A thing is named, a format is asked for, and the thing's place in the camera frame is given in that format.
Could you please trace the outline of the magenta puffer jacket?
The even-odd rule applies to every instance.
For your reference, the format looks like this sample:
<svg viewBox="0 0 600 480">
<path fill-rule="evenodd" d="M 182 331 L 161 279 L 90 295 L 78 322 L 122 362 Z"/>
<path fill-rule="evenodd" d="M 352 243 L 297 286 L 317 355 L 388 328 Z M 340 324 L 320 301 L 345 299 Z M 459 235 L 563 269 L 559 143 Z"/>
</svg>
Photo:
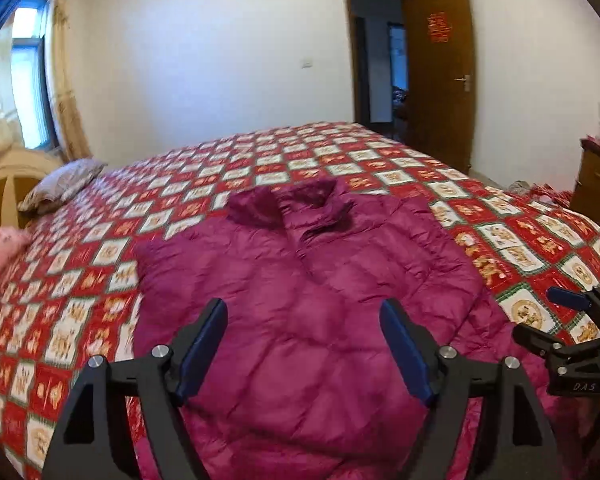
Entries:
<svg viewBox="0 0 600 480">
<path fill-rule="evenodd" d="M 481 240 L 445 229 L 426 198 L 311 180 L 230 196 L 225 211 L 134 249 L 136 354 L 169 342 L 219 298 L 228 326 L 183 418 L 215 479 L 387 479 L 425 410 L 379 325 L 387 298 L 470 358 L 516 356 L 496 295 L 513 273 Z"/>
</svg>

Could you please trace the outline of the clothes pile on floor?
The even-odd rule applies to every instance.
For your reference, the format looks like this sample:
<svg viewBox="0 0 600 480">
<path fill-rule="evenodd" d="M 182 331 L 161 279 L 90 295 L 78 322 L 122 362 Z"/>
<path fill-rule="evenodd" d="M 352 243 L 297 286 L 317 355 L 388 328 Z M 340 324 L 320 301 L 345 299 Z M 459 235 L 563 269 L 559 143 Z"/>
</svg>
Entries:
<svg viewBox="0 0 600 480">
<path fill-rule="evenodd" d="M 521 180 L 509 185 L 507 192 L 528 198 L 528 200 L 561 207 L 569 207 L 573 196 L 572 191 L 555 190 L 547 183 L 530 184 Z"/>
</svg>

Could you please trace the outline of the brown wooden dresser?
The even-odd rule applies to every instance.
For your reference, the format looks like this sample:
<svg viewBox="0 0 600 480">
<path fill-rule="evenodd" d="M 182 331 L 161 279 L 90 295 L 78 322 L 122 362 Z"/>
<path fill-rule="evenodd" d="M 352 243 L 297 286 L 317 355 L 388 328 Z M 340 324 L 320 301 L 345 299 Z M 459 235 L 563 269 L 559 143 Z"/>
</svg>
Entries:
<svg viewBox="0 0 600 480">
<path fill-rule="evenodd" d="M 585 138 L 580 145 L 582 157 L 570 209 L 600 226 L 600 144 L 595 139 Z"/>
</svg>

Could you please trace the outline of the red patchwork bear bedspread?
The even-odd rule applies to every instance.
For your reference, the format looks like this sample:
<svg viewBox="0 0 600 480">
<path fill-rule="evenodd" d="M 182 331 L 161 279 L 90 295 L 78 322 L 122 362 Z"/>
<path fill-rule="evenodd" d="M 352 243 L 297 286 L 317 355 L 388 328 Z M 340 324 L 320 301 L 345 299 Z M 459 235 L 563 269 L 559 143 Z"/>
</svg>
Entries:
<svg viewBox="0 0 600 480">
<path fill-rule="evenodd" d="M 600 227 L 588 217 L 467 177 L 355 124 L 233 136 L 134 162 L 96 178 L 33 229 L 0 287 L 0 447 L 36 479 L 78 368 L 94 352 L 132 353 L 140 292 L 134 246 L 214 217 L 254 184 L 343 178 L 366 194 L 425 196 L 505 314 L 573 344 L 598 331 L 553 304 L 552 286 L 600 286 Z"/>
</svg>

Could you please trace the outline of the brown wooden door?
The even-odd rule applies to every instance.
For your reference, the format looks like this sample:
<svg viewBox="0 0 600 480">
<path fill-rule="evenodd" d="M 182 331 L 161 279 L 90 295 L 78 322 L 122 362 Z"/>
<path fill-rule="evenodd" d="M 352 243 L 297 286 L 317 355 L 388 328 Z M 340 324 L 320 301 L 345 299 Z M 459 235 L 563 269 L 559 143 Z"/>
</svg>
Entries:
<svg viewBox="0 0 600 480">
<path fill-rule="evenodd" d="M 427 16 L 444 11 L 450 41 L 433 44 Z M 404 0 L 408 88 L 405 142 L 445 165 L 470 168 L 476 121 L 476 54 L 469 0 Z M 471 76 L 471 90 L 455 78 Z"/>
</svg>

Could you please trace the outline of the striped grey pillow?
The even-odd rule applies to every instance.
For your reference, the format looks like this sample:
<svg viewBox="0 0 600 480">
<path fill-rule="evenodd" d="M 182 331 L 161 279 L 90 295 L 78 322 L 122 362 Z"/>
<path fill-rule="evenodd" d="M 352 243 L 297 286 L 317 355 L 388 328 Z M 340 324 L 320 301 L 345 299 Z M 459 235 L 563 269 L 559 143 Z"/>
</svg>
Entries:
<svg viewBox="0 0 600 480">
<path fill-rule="evenodd" d="M 106 162 L 81 158 L 69 162 L 38 182 L 18 203 L 20 212 L 48 214 L 69 203 L 106 168 Z"/>
</svg>

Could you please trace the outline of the cream wooden headboard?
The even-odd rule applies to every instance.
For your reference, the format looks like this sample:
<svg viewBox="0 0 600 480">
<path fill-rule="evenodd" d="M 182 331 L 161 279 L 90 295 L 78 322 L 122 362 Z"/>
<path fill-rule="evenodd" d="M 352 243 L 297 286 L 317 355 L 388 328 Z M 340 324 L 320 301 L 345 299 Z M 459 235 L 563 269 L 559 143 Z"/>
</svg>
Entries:
<svg viewBox="0 0 600 480">
<path fill-rule="evenodd" d="M 21 212 L 18 204 L 48 174 L 64 162 L 42 151 L 14 146 L 0 155 L 0 226 L 24 229 L 35 214 Z"/>
</svg>

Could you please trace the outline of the beige patterned curtain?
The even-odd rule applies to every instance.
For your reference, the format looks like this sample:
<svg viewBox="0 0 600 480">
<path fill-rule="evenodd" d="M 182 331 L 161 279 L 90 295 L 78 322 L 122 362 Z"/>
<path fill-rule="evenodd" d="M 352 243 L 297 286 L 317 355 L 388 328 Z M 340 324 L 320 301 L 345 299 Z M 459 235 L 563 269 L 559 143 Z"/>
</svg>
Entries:
<svg viewBox="0 0 600 480">
<path fill-rule="evenodd" d="M 76 104 L 67 50 L 67 0 L 47 0 L 44 13 L 44 63 L 48 102 L 56 136 L 65 160 L 89 158 L 92 151 Z"/>
</svg>

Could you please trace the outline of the red double happiness decal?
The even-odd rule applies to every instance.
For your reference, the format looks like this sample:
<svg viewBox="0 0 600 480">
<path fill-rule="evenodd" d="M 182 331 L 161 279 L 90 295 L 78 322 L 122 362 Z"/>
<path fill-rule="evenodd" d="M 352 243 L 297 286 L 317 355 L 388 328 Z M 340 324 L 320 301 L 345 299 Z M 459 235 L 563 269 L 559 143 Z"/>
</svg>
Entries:
<svg viewBox="0 0 600 480">
<path fill-rule="evenodd" d="M 452 35 L 452 25 L 444 11 L 432 12 L 427 16 L 427 30 L 433 44 L 446 44 Z"/>
</svg>

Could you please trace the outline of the window with blue frame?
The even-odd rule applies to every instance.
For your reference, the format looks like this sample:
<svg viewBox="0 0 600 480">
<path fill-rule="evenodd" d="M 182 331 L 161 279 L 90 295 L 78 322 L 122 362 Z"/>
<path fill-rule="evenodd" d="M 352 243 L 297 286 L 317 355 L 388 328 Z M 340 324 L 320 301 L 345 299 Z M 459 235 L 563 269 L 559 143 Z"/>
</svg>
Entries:
<svg viewBox="0 0 600 480">
<path fill-rule="evenodd" d="M 20 0 L 12 21 L 12 91 L 23 145 L 32 150 L 58 147 L 45 70 L 47 0 Z"/>
</svg>

